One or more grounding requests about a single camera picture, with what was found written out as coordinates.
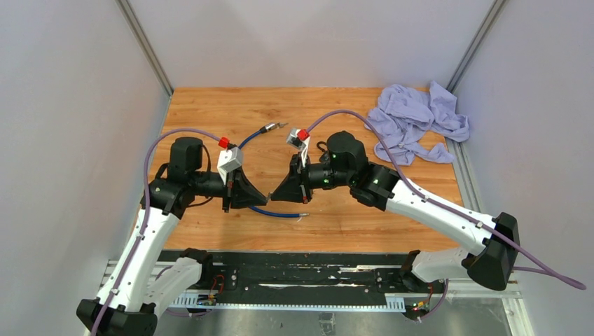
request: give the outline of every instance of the wood surface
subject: wood surface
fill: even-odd
[[[366,116],[375,107],[380,88],[336,87],[209,87],[177,88],[173,95],[163,131],[194,127],[239,144],[270,122],[289,123],[256,137],[245,146],[244,171],[264,194],[272,192],[289,170],[296,149],[285,143],[292,127],[306,128],[319,116],[336,109],[350,109]],[[335,115],[312,131],[312,142],[326,141],[334,132],[347,130],[366,146],[370,161],[389,165],[373,153],[378,142],[360,120],[350,115]],[[157,148],[151,178],[169,159],[169,148],[177,137],[196,136],[205,140],[213,167],[220,147],[198,134],[178,133],[165,138]],[[421,140],[426,148],[444,142],[442,136],[428,132]],[[321,154],[315,146],[310,157]],[[403,167],[414,182],[450,201],[461,204],[460,192],[451,164],[436,164],[415,158]],[[196,202],[204,198],[197,197]],[[221,200],[189,208],[167,241],[167,249],[193,247],[207,250],[259,251],[335,251],[335,252],[409,252],[415,249],[436,251],[457,244],[414,220],[384,213],[357,203],[346,187],[316,190],[309,204],[270,202],[269,211],[307,212],[310,216],[271,218],[250,209],[221,210]]]

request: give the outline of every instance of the gray floor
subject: gray floor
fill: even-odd
[[[400,313],[221,310],[200,319],[164,315],[157,336],[505,336],[509,331],[499,299],[454,299],[417,325]]]

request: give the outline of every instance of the gray wall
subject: gray wall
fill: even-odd
[[[492,0],[131,0],[174,87],[447,85]]]
[[[510,1],[456,91],[485,209],[517,216],[524,247],[590,288],[519,274],[536,335],[594,327],[592,17],[592,1]]]
[[[0,335],[81,335],[168,98],[115,1],[3,1],[0,46]]]

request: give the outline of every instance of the blue hose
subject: blue hose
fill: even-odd
[[[245,140],[242,143],[240,143],[240,145],[238,146],[239,149],[242,149],[248,142],[250,142],[253,138],[257,137],[260,134],[262,134],[262,131],[261,130],[258,130],[256,133],[253,133],[252,135],[250,135],[247,138],[245,138]],[[301,217],[301,214],[300,213],[278,213],[278,212],[271,212],[271,211],[262,210],[260,208],[255,207],[255,206],[251,206],[249,208],[252,209],[252,210],[254,210],[255,212],[257,212],[259,214],[267,215],[267,216],[270,216],[270,217],[280,217],[280,218],[299,218],[299,217]]]

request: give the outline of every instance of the crumpled cloth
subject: crumpled cloth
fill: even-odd
[[[418,141],[428,131],[434,131],[454,141],[470,137],[468,117],[455,113],[456,96],[432,81],[429,93],[411,87],[386,87],[378,98],[378,106],[369,111],[367,120],[383,137],[398,165],[408,166],[415,156],[437,163],[451,163],[455,156],[443,143],[431,150]],[[389,161],[381,143],[374,147],[378,158]]]

